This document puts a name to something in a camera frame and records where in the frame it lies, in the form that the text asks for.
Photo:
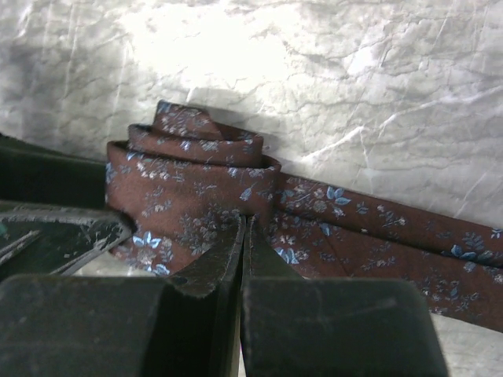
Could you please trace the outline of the brown floral necktie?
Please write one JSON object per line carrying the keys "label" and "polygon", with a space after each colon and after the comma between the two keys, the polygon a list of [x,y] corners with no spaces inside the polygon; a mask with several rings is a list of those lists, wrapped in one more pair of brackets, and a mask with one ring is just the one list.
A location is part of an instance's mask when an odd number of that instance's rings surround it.
{"label": "brown floral necktie", "polygon": [[301,276],[408,280],[437,315],[502,329],[502,231],[281,170],[263,138],[161,101],[107,145],[106,203],[134,223],[115,256],[156,275],[185,268],[241,215]]}

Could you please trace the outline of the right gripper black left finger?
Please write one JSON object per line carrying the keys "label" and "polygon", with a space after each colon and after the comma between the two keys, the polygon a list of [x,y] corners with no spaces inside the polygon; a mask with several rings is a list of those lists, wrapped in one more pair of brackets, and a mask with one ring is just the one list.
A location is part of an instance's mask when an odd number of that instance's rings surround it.
{"label": "right gripper black left finger", "polygon": [[243,240],[244,216],[238,216],[219,233],[208,251],[168,277],[167,282],[181,295],[206,298],[216,292],[222,283],[235,277]]}

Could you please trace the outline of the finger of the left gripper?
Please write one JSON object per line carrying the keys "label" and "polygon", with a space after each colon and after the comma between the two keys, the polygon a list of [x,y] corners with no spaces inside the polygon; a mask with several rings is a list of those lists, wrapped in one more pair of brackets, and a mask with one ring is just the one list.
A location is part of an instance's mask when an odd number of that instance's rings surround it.
{"label": "finger of the left gripper", "polygon": [[65,207],[105,206],[105,164],[1,136],[1,198]]}
{"label": "finger of the left gripper", "polygon": [[130,235],[111,211],[3,200],[1,276],[70,275]]}

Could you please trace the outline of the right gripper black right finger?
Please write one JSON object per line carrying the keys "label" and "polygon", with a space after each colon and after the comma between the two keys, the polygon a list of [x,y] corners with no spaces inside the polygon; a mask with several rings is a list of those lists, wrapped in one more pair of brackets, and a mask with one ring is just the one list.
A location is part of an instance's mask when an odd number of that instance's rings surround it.
{"label": "right gripper black right finger", "polygon": [[242,282],[254,278],[303,278],[270,246],[259,216],[246,217],[242,251]]}

